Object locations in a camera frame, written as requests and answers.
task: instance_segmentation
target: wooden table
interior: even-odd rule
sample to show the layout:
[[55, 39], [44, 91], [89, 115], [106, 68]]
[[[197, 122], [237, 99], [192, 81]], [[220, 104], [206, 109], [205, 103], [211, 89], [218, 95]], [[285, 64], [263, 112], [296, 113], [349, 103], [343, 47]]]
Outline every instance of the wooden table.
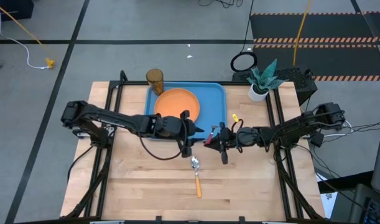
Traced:
[[[147, 88], [124, 86], [119, 112], [143, 114]], [[244, 119], [245, 126], [269, 126], [266, 102], [251, 101], [248, 86], [224, 88], [228, 126], [234, 122], [231, 117], [233, 113]], [[88, 102], [104, 108], [107, 91], [108, 82], [94, 82]], [[279, 93], [285, 120], [300, 115], [294, 84], [284, 83]], [[277, 123], [274, 96], [272, 105]], [[147, 139], [144, 142], [159, 157], [172, 156], [178, 150], [173, 142]], [[299, 144], [308, 147], [305, 140]], [[89, 139], [79, 140], [75, 157], [89, 145]], [[285, 220], [278, 172], [272, 158], [274, 150], [266, 153], [257, 146], [245, 147], [240, 154], [232, 149], [228, 151], [229, 163], [223, 165], [215, 150], [207, 149], [202, 144], [196, 144], [192, 149], [201, 164], [202, 199], [197, 198], [190, 158], [158, 161], [146, 153], [137, 136], [119, 128], [113, 146], [102, 219], [155, 220], [156, 216], [161, 215], [163, 220], [238, 221], [239, 216], [244, 216], [247, 221]], [[73, 168], [61, 215], [71, 212], [88, 190], [95, 152], [95, 149], [92, 150]], [[324, 216], [309, 152], [298, 147], [292, 150], [292, 157], [300, 191], [310, 205]], [[296, 217], [289, 188], [288, 195], [292, 216]], [[93, 215], [97, 199], [98, 192], [93, 201]]]

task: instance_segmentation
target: metal spoon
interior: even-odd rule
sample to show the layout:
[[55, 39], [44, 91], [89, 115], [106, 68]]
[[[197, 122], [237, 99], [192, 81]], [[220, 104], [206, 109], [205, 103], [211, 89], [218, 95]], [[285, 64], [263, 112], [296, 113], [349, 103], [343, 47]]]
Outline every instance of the metal spoon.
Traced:
[[200, 168], [200, 161], [197, 157], [193, 156], [191, 158], [191, 166], [195, 169], [195, 183], [197, 185], [197, 196], [198, 198], [202, 198], [202, 192], [201, 192], [201, 184], [200, 179], [198, 177], [198, 169]]

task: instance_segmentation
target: orange plate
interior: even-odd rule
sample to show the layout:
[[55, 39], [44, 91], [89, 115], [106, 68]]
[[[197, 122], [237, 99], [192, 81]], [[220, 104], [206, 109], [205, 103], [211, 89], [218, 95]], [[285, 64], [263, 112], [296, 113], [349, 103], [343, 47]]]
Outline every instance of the orange plate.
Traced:
[[180, 118], [180, 114], [185, 110], [189, 110], [190, 120], [195, 121], [200, 114], [200, 103], [192, 92], [182, 88], [163, 92], [154, 106], [154, 113], [160, 113], [162, 117], [175, 116]]

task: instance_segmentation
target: amber glass cup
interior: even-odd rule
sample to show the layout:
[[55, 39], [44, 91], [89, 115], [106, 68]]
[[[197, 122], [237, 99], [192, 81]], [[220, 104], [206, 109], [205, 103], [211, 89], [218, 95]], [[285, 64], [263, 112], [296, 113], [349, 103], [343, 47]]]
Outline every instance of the amber glass cup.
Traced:
[[154, 93], [159, 96], [164, 92], [164, 74], [159, 69], [151, 69], [146, 74], [148, 84]]

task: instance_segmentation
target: tray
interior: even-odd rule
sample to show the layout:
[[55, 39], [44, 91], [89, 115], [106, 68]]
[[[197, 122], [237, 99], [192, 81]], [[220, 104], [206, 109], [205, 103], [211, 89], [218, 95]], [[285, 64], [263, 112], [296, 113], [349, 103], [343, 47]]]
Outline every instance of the tray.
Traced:
[[[205, 130], [204, 133], [195, 133], [190, 138], [208, 138], [211, 126], [219, 126], [220, 122], [227, 124], [226, 92], [217, 83], [201, 82], [164, 82], [164, 90], [183, 88], [192, 92], [200, 102], [200, 114], [195, 125]], [[154, 114], [154, 105], [158, 96], [148, 88], [146, 95], [146, 108], [144, 114]], [[220, 131], [216, 128], [214, 135]]]

